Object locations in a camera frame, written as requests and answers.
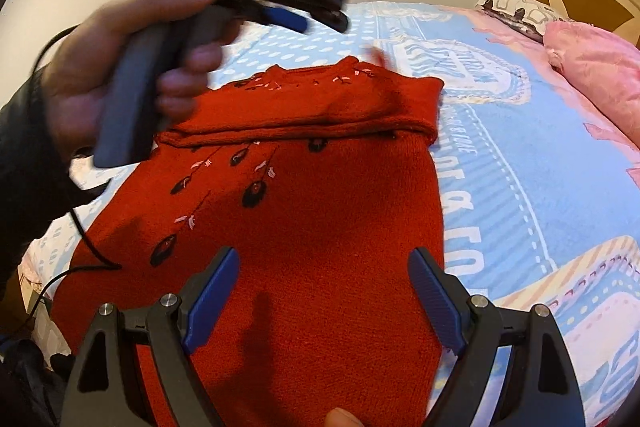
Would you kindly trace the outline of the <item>person's left hand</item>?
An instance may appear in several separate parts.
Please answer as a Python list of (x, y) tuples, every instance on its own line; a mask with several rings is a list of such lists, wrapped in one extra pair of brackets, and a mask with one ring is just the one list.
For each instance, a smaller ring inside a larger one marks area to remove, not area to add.
[[(96, 143), (108, 80), (128, 37), (151, 25), (198, 14), (215, 0), (115, 0), (101, 6), (58, 48), (41, 79), (48, 131), (61, 158), (69, 162)], [(171, 122), (188, 119), (208, 74), (224, 58), (243, 23), (232, 20), (217, 40), (199, 46), (182, 64), (157, 80), (156, 108)]]

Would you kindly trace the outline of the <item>person's left forearm black sleeve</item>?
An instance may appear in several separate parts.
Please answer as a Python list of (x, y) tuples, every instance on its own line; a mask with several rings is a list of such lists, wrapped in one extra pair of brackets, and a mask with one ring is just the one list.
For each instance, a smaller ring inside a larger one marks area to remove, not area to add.
[(55, 219), (101, 196), (70, 177), (47, 128), (42, 70), (35, 72), (1, 109), (1, 285), (14, 273), (29, 244)]

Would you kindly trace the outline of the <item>person's right hand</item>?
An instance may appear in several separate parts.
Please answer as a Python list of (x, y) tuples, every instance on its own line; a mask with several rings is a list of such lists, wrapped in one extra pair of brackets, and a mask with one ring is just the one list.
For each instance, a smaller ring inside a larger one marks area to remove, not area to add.
[(324, 427), (364, 427), (362, 421), (355, 415), (349, 413), (340, 407), (336, 407), (326, 414), (324, 419)]

